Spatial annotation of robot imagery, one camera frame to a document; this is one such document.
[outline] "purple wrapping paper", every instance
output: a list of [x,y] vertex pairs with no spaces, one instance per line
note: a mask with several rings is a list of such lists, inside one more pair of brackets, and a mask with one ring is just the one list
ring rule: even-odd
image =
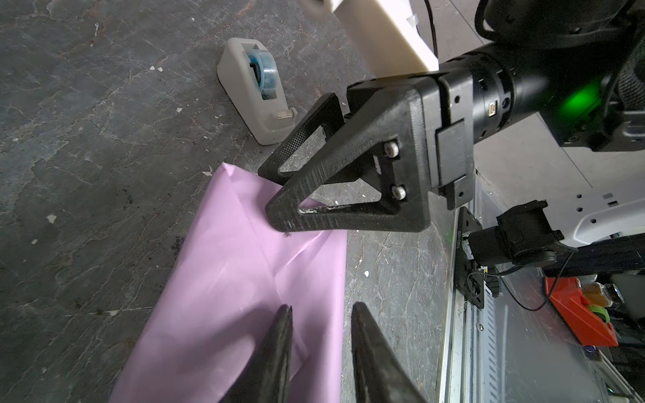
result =
[[282,304],[293,307],[290,402],[340,401],[346,231],[284,234],[279,185],[223,164],[111,403],[216,403]]

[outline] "hex bolt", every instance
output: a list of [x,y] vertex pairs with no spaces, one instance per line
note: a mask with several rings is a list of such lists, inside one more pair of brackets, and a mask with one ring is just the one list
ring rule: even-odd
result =
[[392,196],[397,200],[405,199],[405,188],[403,186],[392,186]]
[[388,158],[396,158],[396,156],[398,156],[399,154],[399,145],[395,140],[388,141],[387,143],[385,143],[383,148],[385,150],[385,155],[387,155]]

